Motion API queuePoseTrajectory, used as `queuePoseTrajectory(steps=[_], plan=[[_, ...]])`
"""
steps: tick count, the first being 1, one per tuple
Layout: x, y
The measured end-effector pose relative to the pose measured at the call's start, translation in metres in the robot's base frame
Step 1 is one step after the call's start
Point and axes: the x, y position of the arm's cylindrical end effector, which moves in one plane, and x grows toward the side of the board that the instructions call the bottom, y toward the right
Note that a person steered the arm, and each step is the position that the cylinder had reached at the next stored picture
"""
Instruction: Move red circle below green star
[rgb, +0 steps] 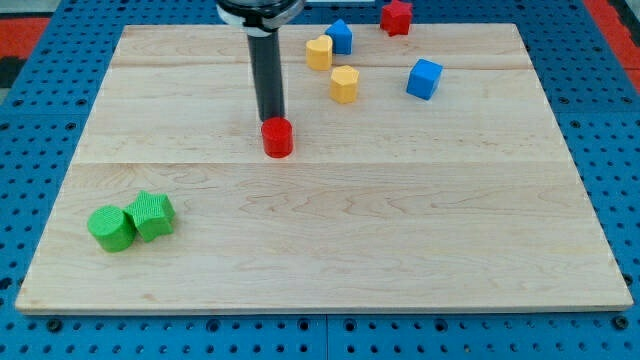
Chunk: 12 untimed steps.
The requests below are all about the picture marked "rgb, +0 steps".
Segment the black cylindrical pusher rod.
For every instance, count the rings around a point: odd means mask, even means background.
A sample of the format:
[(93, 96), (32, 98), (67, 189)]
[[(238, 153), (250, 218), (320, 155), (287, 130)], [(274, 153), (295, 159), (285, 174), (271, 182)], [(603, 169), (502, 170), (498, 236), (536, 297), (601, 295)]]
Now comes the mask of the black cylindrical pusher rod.
[(279, 33), (248, 36), (257, 110), (262, 122), (285, 115)]

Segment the black and silver robot end-effector mount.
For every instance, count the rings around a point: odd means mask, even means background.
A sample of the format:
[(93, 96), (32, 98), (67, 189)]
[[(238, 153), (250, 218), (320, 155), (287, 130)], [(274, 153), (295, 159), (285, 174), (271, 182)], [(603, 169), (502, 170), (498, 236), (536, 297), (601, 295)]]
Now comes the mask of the black and silver robot end-effector mount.
[(217, 0), (216, 9), (229, 25), (276, 31), (294, 19), (305, 4), (305, 0)]

